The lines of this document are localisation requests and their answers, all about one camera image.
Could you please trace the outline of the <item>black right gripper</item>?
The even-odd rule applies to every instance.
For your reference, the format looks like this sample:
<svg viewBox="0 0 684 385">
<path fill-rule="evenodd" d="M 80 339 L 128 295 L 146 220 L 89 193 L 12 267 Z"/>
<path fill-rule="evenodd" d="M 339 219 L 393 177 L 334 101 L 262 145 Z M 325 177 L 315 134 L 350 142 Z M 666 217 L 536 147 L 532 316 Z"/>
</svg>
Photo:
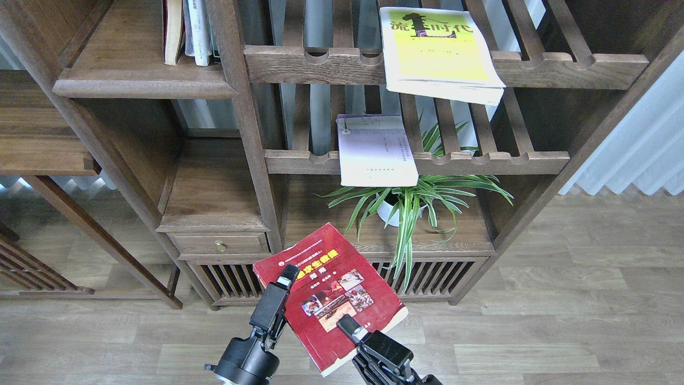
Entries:
<svg viewBox="0 0 684 385">
<path fill-rule="evenodd" d="M 337 321 L 337 327 L 356 346 L 352 363 L 366 384 L 442 384 L 432 374 L 421 379 L 410 367 L 413 352 L 386 334 L 369 333 L 349 314 Z"/>
</svg>

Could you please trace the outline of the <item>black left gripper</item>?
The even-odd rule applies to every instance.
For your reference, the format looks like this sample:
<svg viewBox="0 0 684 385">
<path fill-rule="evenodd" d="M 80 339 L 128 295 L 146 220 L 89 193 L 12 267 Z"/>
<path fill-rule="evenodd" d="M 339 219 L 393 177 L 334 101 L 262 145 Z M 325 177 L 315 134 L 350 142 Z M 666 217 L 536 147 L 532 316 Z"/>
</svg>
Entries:
<svg viewBox="0 0 684 385">
<path fill-rule="evenodd" d="M 278 283 L 270 283 L 250 317 L 248 338 L 232 338 L 213 373 L 224 384 L 269 384 L 280 360 L 273 348 L 285 324 L 284 304 L 300 269 L 286 265 Z"/>
</svg>

